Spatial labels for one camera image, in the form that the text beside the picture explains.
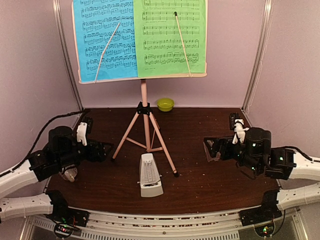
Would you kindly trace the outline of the pink music stand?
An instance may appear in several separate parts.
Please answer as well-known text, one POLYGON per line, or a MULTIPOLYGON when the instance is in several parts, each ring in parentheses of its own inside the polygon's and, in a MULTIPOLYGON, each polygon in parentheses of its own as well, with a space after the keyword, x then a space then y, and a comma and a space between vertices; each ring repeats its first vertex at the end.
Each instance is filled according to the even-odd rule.
MULTIPOLYGON (((75 49, 76 49, 77 44, 75 41, 74 18, 73 18, 72 4, 71 4, 71 12, 72 12, 74 42, 75 42, 75 49)), ((77 66, 78 66, 78 76, 79 76, 78 57, 77 57, 77 66)), ((137 75, 136 78, 127 78, 127 79, 122 79, 122 80, 105 80, 105 81, 97 82, 97 83, 103 83, 103 82, 129 81, 129 80, 140 81, 141 102, 137 106, 136 113, 134 115, 134 119, 137 119, 139 116, 143 116, 143 118, 144 118, 145 143, 142 144, 142 147, 148 153, 152 153, 156 150, 153 146, 153 137, 158 137, 159 142, 161 144, 160 149, 162 151, 167 151, 167 147, 166 147, 164 139, 160 133, 160 129, 157 125, 157 121, 156 121, 155 116, 151 110, 151 106, 150 106, 150 103, 148 102, 148 97, 147 97, 147 80, 148 79, 165 79, 165 78, 171 79, 171 78, 178 78, 178 77, 139 78, 137 75)))

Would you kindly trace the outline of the white metronome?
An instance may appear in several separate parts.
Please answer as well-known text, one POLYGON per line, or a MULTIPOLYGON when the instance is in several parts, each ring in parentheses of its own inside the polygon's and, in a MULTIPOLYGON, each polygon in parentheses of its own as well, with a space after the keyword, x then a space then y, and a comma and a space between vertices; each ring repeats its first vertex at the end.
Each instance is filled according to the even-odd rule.
POLYGON ((145 153, 140 157, 139 185, 142 198, 153 198, 164 193, 161 177, 152 153, 145 153))

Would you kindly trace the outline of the green sheet music paper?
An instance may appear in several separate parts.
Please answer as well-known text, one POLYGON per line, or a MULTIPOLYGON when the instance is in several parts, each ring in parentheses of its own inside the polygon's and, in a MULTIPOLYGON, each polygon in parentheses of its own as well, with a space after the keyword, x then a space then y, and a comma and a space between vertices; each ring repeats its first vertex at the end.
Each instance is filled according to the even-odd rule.
POLYGON ((207 75, 206 0, 133 1, 139 78, 207 75))

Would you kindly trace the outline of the blue sheet music paper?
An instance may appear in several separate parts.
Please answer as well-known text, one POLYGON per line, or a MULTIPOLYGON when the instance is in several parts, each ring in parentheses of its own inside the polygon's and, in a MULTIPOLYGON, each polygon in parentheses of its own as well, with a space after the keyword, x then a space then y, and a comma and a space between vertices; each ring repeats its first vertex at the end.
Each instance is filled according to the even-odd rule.
POLYGON ((136 78, 133 1, 75 0, 72 7, 80 83, 136 78))

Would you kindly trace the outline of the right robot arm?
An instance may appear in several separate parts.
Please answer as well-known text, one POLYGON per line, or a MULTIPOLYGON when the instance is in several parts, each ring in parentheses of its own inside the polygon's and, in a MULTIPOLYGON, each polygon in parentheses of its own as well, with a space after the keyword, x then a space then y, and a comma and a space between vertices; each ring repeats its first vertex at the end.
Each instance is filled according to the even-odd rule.
POLYGON ((271 132, 259 127, 235 129, 234 136, 203 139, 210 160, 235 160, 238 167, 252 171, 252 179, 265 175, 276 180, 315 181, 303 187, 265 192, 256 210, 261 221, 268 220, 276 209, 284 211, 320 201, 320 159, 308 156, 295 146, 272 147, 271 141, 271 132))

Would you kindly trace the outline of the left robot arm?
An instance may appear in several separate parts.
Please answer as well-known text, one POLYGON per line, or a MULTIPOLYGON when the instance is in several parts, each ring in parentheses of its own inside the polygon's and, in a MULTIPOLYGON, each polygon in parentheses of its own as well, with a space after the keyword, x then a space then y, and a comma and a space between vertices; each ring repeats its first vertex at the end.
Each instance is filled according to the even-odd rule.
POLYGON ((62 223, 86 224, 88 212, 80 213, 70 208, 62 193, 50 190, 45 193, 9 198, 8 196, 29 185, 40 183, 53 175, 65 174, 82 161, 101 163, 109 158, 114 145, 89 139, 93 119, 85 117, 77 131, 69 126, 57 126, 48 132, 48 142, 43 149, 31 149, 18 164, 0 174, 0 220, 6 221, 33 215, 45 215, 62 223))

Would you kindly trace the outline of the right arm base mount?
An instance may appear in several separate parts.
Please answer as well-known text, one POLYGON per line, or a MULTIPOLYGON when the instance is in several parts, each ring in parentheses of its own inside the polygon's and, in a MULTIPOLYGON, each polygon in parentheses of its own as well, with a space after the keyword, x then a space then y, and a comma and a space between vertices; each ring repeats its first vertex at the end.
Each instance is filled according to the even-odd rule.
POLYGON ((255 207, 241 210, 239 217, 242 226, 256 225, 271 221, 282 216, 282 212, 276 207, 255 207))

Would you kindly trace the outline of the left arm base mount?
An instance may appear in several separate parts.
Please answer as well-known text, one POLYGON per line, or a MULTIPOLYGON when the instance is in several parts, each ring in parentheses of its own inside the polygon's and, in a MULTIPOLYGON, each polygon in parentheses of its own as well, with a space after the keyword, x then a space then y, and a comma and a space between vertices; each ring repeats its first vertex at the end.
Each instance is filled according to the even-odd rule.
POLYGON ((45 217, 60 223, 67 223, 76 227, 86 227, 90 213, 85 210, 68 208, 64 212, 46 214, 45 217))

